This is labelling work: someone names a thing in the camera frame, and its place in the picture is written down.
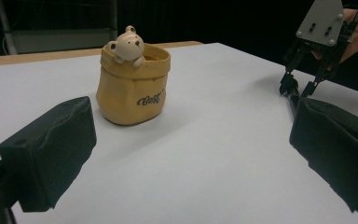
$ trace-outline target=dark wall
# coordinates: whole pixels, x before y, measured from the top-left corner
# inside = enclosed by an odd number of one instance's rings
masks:
[[[15,24],[12,22],[19,29],[51,28],[48,24],[65,29],[98,28],[108,26],[111,20],[110,0],[4,2],[11,21],[21,18]],[[118,33],[131,24],[148,43],[220,42],[283,64],[282,57],[295,40],[296,29],[312,3],[313,0],[117,0]],[[343,0],[343,5],[347,4],[358,4],[358,0]],[[0,55],[4,54],[2,40],[0,22]],[[313,74],[317,66],[318,62],[307,55],[297,69]],[[342,63],[338,73],[332,81],[358,90],[358,53]]]
[[[118,2],[119,34],[131,24],[148,43],[220,42],[280,64],[313,4],[313,0]],[[358,5],[358,1],[343,1],[347,4]],[[314,74],[318,65],[313,56],[307,55],[297,69]],[[332,81],[358,90],[358,54],[342,63],[338,73]]]

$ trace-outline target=black padded pad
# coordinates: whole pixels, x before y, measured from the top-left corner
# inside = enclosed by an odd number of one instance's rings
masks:
[[[358,212],[358,117],[300,97],[290,143],[351,211]]]
[[[96,145],[89,97],[63,102],[0,144],[2,163],[14,175],[23,212],[54,207]]]

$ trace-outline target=bag-shaped pot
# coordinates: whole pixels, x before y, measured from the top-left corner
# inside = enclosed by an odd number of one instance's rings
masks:
[[[165,104],[171,54],[145,44],[145,61],[118,63],[107,46],[101,53],[101,77],[96,99],[103,116],[119,125],[138,124],[161,113]]]

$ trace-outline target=bear figurine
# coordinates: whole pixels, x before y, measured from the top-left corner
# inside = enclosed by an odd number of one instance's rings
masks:
[[[107,49],[115,54],[115,60],[118,63],[133,61],[132,65],[138,67],[145,60],[143,55],[145,43],[131,25],[127,26],[126,32],[118,36],[116,40],[109,41]]]

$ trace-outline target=white surface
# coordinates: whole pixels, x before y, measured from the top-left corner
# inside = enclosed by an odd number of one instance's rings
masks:
[[[132,127],[102,117],[100,56],[0,66],[0,143],[53,106],[91,99],[97,145],[56,207],[18,223],[358,223],[289,144],[284,67],[221,44],[168,49],[163,112]],[[295,71],[302,90],[311,76]],[[313,98],[358,115],[358,92]]]

